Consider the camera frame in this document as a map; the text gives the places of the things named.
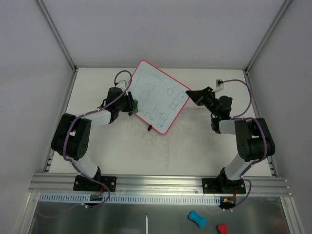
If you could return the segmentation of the green whiteboard eraser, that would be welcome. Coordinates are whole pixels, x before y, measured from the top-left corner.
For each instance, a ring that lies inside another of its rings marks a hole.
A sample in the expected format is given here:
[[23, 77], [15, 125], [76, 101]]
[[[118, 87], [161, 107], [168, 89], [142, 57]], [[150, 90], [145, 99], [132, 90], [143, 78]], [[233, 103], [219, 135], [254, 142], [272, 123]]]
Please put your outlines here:
[[131, 116], [131, 115], [133, 115], [133, 114], [138, 112], [137, 104], [138, 104], [138, 101], [136, 99], [131, 101], [131, 110], [128, 113], [129, 116]]

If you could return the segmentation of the pink framed whiteboard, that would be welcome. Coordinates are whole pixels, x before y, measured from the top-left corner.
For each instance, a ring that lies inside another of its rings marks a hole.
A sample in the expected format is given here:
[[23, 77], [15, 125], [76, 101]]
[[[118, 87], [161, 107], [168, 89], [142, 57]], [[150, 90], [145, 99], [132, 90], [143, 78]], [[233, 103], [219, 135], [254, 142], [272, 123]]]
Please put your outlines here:
[[164, 135], [186, 105], [190, 88], [142, 60], [133, 72], [129, 91], [138, 101], [136, 115]]

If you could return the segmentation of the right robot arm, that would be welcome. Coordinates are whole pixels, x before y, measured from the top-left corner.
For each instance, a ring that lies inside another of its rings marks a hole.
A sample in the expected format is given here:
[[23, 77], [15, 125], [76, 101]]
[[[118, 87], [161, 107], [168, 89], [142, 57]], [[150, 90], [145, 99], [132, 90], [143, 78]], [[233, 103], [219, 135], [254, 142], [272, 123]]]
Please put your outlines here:
[[215, 97], [211, 87], [186, 92], [197, 106], [205, 106], [211, 112], [211, 127], [217, 134], [234, 135], [237, 155], [229, 165], [222, 168], [217, 178], [207, 188], [223, 193], [240, 189], [245, 173], [275, 153], [275, 144], [263, 118], [231, 117], [233, 99], [228, 96]]

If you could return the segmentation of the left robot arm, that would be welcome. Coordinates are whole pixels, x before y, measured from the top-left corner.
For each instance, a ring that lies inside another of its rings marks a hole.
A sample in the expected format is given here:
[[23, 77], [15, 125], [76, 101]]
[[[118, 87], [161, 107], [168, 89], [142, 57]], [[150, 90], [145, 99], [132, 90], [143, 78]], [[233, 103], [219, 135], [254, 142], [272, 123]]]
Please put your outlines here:
[[79, 116], [69, 113], [62, 115], [51, 148], [71, 163], [90, 190], [97, 190], [103, 185], [100, 168], [86, 155], [91, 130], [113, 123], [120, 112], [131, 116], [137, 112], [137, 106], [138, 101], [131, 92], [113, 87], [95, 110]]

